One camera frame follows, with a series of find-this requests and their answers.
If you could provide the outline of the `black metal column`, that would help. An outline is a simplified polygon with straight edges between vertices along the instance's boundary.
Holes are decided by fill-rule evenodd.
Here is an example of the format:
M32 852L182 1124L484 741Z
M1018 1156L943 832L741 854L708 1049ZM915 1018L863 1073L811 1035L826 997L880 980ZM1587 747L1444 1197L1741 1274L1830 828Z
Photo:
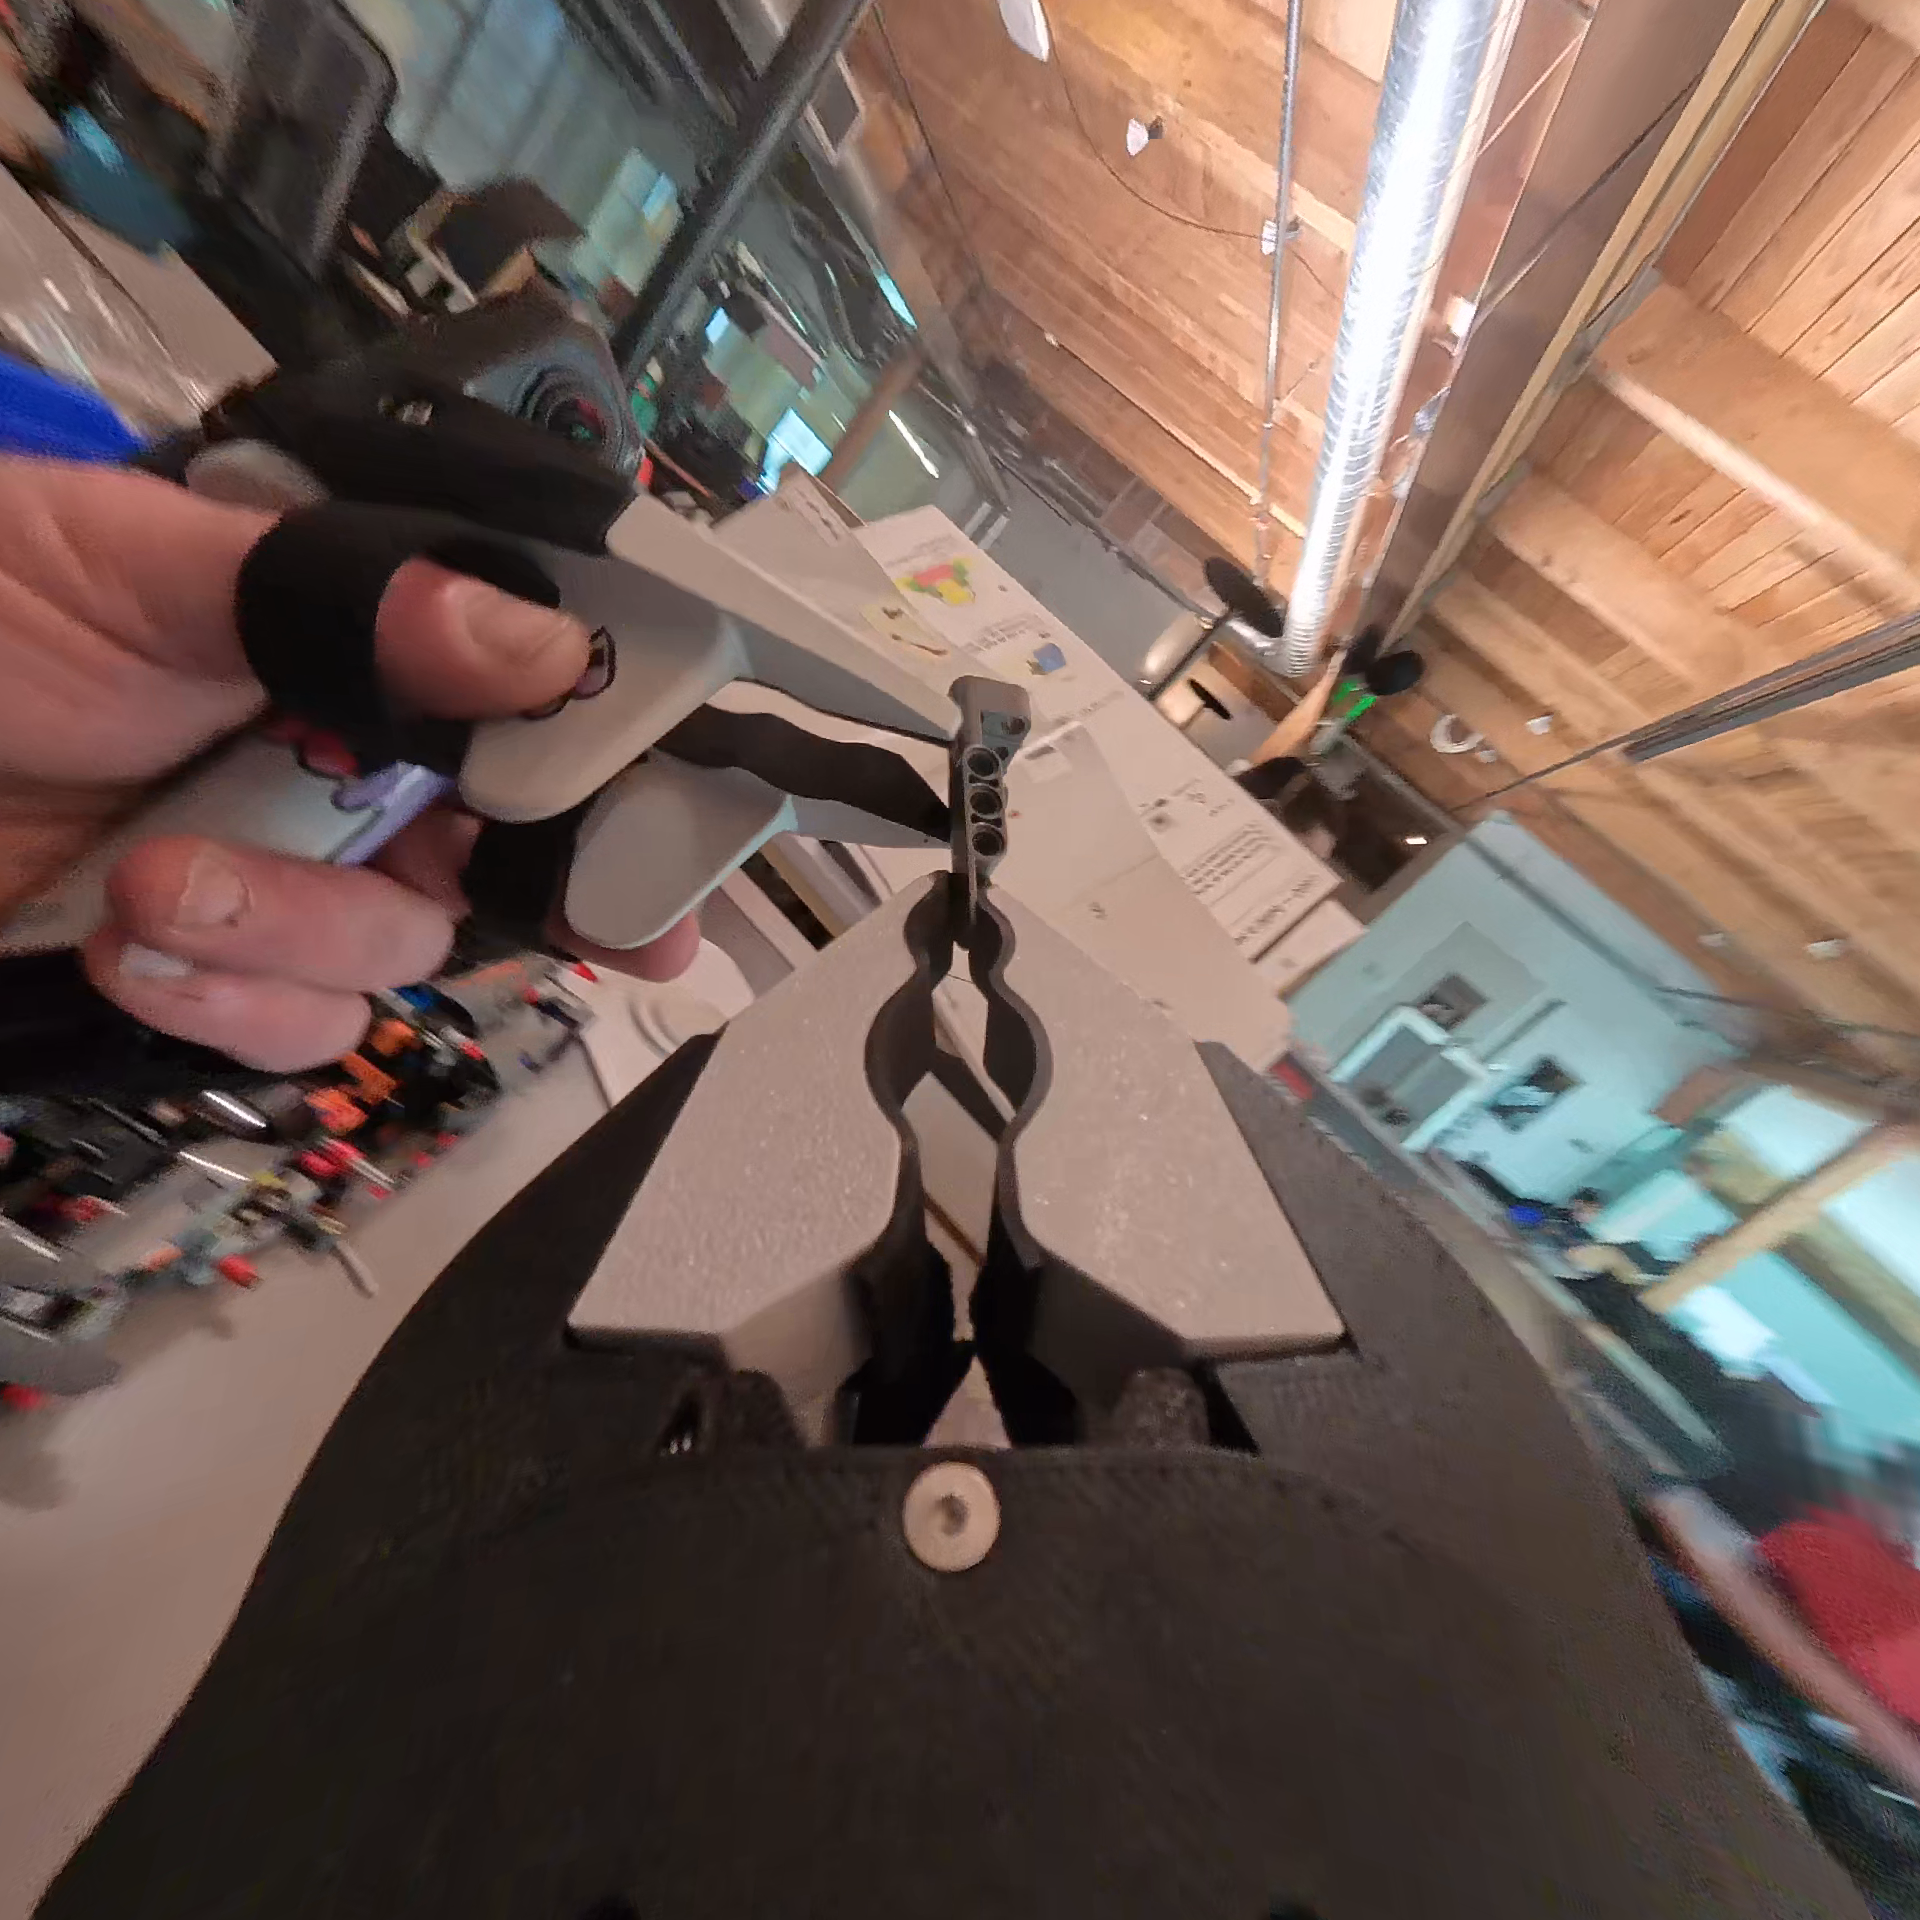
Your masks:
M752 192L768 176L840 53L867 2L802 2L783 22L717 160L667 236L611 350L626 385L676 330L686 299L731 237Z

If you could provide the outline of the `partly built lego car model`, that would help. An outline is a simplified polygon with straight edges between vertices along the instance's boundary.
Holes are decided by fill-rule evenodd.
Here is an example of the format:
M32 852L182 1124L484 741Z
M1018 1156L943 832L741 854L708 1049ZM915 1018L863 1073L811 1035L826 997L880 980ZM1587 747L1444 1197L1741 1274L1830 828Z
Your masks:
M581 1049L595 980L525 953L382 994L355 1054L250 1090L4 1094L4 1410L108 1385L143 1291L251 1290L278 1246L373 1294L355 1221Z

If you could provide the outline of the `dark grey lego liftarm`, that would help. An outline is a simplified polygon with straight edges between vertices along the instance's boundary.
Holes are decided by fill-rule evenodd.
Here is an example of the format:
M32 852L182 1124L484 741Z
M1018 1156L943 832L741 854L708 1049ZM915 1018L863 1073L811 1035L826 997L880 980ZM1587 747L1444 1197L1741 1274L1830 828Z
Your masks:
M955 730L949 742L951 934L971 946L979 912L1010 838L1006 777L1032 741L1021 685L960 676L949 685Z

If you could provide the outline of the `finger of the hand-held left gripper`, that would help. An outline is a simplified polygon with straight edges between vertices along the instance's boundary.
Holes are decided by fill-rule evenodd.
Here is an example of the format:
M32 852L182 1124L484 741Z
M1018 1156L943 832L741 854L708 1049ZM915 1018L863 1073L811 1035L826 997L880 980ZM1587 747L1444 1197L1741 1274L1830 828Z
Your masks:
M653 500L599 552L506 536L602 658L564 704L474 730L458 777L482 819L527 826L588 802L720 690L750 682L871 730L949 741L954 699L904 651L814 606Z
M949 800L907 760L776 714L704 707L582 817L564 923L631 953L664 938L781 835L863 848L947 848Z

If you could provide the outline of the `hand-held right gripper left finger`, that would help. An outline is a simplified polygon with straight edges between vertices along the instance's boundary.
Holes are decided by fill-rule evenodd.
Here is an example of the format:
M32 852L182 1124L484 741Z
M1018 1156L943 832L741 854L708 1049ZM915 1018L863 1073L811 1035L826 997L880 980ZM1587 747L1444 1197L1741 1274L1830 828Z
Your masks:
M949 878L815 952L723 1030L570 1310L602 1352L693 1354L797 1403L954 1379L954 1285L928 1238L904 1102L933 1067Z

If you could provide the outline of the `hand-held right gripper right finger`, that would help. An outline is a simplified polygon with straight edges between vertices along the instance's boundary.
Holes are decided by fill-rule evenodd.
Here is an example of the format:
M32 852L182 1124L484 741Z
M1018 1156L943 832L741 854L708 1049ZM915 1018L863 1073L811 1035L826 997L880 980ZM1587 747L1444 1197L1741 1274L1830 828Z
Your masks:
M1012 1104L996 1317L1036 1362L1322 1354L1346 1326L1220 1090L1218 1045L1014 898L975 904L984 1067Z

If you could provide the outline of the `person's left hand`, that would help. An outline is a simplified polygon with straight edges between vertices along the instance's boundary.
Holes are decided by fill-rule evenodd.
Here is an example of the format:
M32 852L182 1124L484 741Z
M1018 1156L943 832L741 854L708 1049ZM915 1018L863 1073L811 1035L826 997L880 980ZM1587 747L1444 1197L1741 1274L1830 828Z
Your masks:
M266 707L234 584L275 517L142 472L2 467L2 904L35 904L142 795ZM400 704L487 720L571 693L590 635L427 561L376 612ZM94 989L165 1035L283 1076L355 1054L373 997L438 973L477 821L430 809L338 868L204 835L117 862L82 949Z

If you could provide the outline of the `open lego instruction booklet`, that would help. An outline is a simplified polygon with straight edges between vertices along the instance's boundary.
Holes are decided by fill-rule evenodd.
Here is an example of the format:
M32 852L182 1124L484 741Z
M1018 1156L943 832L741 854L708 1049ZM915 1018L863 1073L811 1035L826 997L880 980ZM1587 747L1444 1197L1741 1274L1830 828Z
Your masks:
M1338 878L935 507L861 525L806 477L714 538L924 684L1018 684L1036 741L1008 777L996 885L1250 1067L1292 1045L1292 973L1271 953L1332 900Z

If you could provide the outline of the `silver ventilation duct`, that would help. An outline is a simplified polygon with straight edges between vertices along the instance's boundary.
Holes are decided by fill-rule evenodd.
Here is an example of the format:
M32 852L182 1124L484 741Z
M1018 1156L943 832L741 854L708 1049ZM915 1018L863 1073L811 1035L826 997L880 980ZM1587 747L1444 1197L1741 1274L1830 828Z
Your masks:
M1331 637L1520 12L1520 2L1397 12L1277 648L1290 682Z

